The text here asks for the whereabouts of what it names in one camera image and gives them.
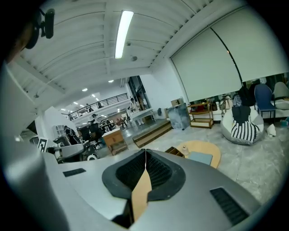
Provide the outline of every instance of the blue chair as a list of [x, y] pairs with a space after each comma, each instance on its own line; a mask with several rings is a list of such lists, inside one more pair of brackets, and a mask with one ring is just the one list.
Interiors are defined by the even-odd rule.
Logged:
[[275, 122], [276, 108], [271, 104], [272, 91], [266, 84], [259, 84], [255, 86], [255, 98], [259, 110], [261, 111], [261, 116], [263, 117], [263, 112], [269, 111], [270, 118], [271, 112], [273, 111], [273, 121]]

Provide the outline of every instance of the roller blind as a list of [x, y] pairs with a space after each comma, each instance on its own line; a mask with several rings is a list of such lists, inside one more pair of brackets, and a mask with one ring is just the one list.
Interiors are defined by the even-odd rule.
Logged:
[[189, 101], [237, 91], [241, 81], [227, 49], [211, 29], [172, 57]]
[[254, 9], [239, 10], [212, 28], [230, 50], [243, 81], [289, 71], [278, 38]]

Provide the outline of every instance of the wooden step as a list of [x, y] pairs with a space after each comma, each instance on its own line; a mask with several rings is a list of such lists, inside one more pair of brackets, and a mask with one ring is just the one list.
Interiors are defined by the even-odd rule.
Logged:
[[162, 126], [161, 128], [154, 129], [154, 132], [152, 132], [149, 135], [146, 135], [145, 137], [143, 137], [139, 141], [135, 142], [135, 144], [138, 148], [141, 148], [141, 147], [147, 145], [148, 143], [154, 141], [158, 137], [162, 136], [163, 134], [167, 133], [171, 129], [172, 129], [171, 123], [167, 124], [166, 126]]
[[133, 137], [132, 140], [136, 143], [136, 142], [142, 140], [143, 138], [151, 135], [152, 133], [156, 132], [156, 131], [159, 130], [160, 128], [163, 128], [163, 127], [165, 127], [165, 126], [167, 126], [167, 125], [170, 125], [170, 124], [171, 124], [170, 121], [168, 121], [168, 120], [167, 120], [167, 121], [164, 121], [164, 122], [162, 122], [162, 123], [160, 123], [160, 124], [158, 124], [158, 125], [155, 125], [153, 128], [151, 128], [151, 129], [149, 129], [149, 130], [147, 130], [147, 131], [145, 131], [145, 132], [143, 132], [143, 133], [141, 133], [141, 134]]

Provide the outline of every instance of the white bottle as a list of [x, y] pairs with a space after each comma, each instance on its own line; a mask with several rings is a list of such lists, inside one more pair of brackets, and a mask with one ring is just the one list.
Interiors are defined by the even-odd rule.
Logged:
[[182, 147], [182, 154], [184, 154], [185, 156], [189, 155], [189, 150], [186, 145], [183, 145]]

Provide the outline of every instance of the ceiling light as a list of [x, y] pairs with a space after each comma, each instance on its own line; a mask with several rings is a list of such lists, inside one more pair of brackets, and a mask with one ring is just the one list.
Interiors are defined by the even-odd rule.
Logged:
[[121, 21], [119, 23], [118, 32], [117, 32], [117, 44], [116, 44], [116, 53], [115, 58], [120, 59], [122, 57], [123, 47], [126, 41], [126, 34], [128, 27], [130, 26], [132, 16], [134, 12], [124, 10], [121, 13]]

